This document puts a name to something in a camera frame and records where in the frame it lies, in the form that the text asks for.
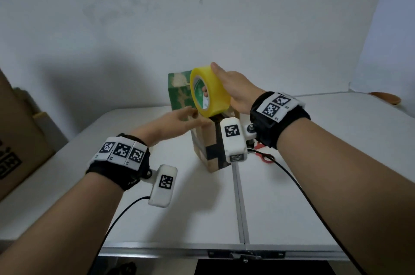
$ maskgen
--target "white wall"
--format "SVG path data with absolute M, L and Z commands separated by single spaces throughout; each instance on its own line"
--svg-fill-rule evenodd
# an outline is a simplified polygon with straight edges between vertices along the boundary
M 379 0 L 350 87 L 396 94 L 415 117 L 415 0 Z
M 0 0 L 0 66 L 69 138 L 168 104 L 167 73 L 216 61 L 265 89 L 346 91 L 378 0 Z

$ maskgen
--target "green box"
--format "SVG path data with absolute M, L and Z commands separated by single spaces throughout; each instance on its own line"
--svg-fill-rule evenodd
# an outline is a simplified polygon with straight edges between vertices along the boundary
M 190 91 L 190 73 L 169 73 L 169 98 L 171 110 L 181 109 L 187 106 L 196 108 Z

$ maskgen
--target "forearm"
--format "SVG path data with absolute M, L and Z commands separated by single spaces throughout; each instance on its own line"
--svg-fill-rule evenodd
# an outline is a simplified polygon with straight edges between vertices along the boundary
M 86 274 L 122 194 L 88 173 L 0 256 L 0 273 Z
M 414 183 L 304 118 L 283 131 L 277 147 L 366 271 L 405 274 L 414 267 Z

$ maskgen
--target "packing tape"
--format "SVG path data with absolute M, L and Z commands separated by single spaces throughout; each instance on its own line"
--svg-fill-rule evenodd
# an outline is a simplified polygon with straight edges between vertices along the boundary
M 206 86 L 208 97 L 203 95 L 204 86 Z M 205 118 L 229 109 L 231 96 L 223 88 L 221 81 L 212 72 L 210 66 L 193 69 L 190 74 L 190 91 L 196 108 Z

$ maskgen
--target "hand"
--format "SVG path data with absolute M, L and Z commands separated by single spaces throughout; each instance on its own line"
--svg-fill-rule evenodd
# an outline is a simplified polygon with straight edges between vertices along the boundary
M 231 106 L 240 113 L 249 114 L 255 100 L 265 90 L 258 88 L 243 74 L 235 71 L 226 72 L 215 62 L 210 64 L 212 72 L 220 79 L 226 91 L 231 95 Z M 205 97 L 208 96 L 206 87 L 203 88 Z
M 194 119 L 184 121 L 188 116 Z M 191 106 L 180 110 L 166 113 L 162 117 L 151 121 L 148 124 L 139 126 L 129 134 L 138 137 L 149 147 L 156 145 L 159 141 L 168 140 L 183 135 L 197 126 L 207 126 L 211 123 L 198 114 L 198 111 Z

